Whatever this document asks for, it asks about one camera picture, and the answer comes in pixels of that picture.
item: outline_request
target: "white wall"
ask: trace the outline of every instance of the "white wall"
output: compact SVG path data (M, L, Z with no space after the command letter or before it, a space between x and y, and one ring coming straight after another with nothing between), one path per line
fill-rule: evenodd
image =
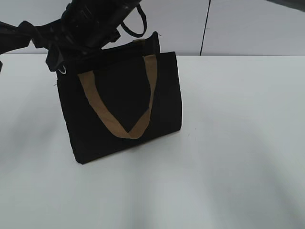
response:
M18 25L27 20L34 25L43 25L60 18L71 0L0 0L0 21ZM208 0L143 0L142 8L148 19L145 37L158 31L163 52L198 55L200 52ZM142 30L139 15L133 12L125 21L134 31ZM124 44L134 38L122 31L121 39L108 47ZM33 45L14 53L46 53Z
M265 0L212 0L203 55L305 55L304 22Z

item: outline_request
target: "white table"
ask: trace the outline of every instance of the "white table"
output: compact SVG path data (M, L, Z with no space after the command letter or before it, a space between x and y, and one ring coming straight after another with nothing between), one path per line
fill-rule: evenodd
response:
M81 166L45 55L3 55L1 229L304 229L305 57L179 57L183 128Z

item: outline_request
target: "robotic arm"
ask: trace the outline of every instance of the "robotic arm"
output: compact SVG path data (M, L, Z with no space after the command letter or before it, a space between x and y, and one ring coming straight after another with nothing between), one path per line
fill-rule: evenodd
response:
M141 0L73 0L61 19L43 26L24 21L18 27L0 22L0 54L27 47L32 40L36 48L49 50L47 65L51 71L63 62L73 61L99 52L102 47L120 38L117 27L134 37L142 37L147 29ZM137 8L144 32L132 32L124 19Z

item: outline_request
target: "black canvas bag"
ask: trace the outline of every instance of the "black canvas bag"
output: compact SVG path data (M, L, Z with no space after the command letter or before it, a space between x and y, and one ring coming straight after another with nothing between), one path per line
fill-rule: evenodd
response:
M81 164L181 129L176 55L160 53L156 32L65 63L57 77L71 146Z

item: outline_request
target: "metal ring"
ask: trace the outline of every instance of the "metal ring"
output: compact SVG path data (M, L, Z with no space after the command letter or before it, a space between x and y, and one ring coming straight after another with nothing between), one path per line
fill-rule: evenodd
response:
M62 66L62 67L63 67L63 71L60 70L60 69L58 69L58 71L59 71L61 74L63 74L63 75L67 74L66 67L65 67L65 66Z

